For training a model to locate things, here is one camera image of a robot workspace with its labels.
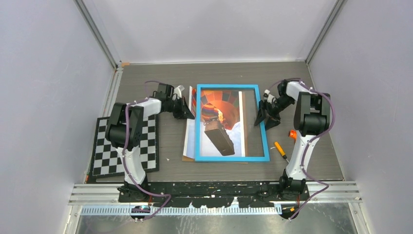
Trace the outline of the yellow handled screwdriver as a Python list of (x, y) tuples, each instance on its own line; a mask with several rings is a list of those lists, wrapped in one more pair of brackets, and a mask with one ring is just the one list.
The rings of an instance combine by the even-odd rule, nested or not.
[(289, 163), (289, 160), (286, 156), (286, 153), (284, 152), (283, 148), (281, 147), (281, 145), (275, 141), (274, 142), (274, 147), (277, 149), (277, 151), (279, 152), (280, 156), (287, 162)]

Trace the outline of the blue picture frame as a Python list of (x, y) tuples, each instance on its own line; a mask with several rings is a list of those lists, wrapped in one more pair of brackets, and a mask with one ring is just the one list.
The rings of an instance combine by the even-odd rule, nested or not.
[(269, 162), (264, 123), (254, 126), (256, 84), (198, 84), (195, 89), (196, 162)]

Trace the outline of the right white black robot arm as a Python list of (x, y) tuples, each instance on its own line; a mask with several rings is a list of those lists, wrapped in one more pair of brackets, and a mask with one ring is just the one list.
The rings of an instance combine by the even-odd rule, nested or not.
[(280, 113), (295, 105), (293, 119), (296, 140), (291, 159), (279, 180), (278, 194), (284, 200), (302, 195), (306, 188), (307, 167), (319, 138), (330, 130), (331, 100), (328, 93), (320, 93), (308, 87), (299, 78), (275, 83), (278, 96), (266, 89), (259, 101), (255, 125), (264, 122), (269, 130), (281, 122)]

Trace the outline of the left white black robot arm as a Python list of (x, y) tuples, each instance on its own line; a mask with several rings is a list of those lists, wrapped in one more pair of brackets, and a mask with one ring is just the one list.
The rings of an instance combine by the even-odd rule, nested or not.
[(148, 197), (171, 198), (168, 194), (150, 192), (147, 174), (140, 156), (144, 119), (163, 112), (172, 113), (175, 119), (194, 119), (182, 92), (184, 86), (174, 87), (158, 83), (157, 90), (140, 101), (117, 102), (107, 121), (105, 138), (116, 149), (124, 167), (124, 184), (119, 191), (143, 202)]

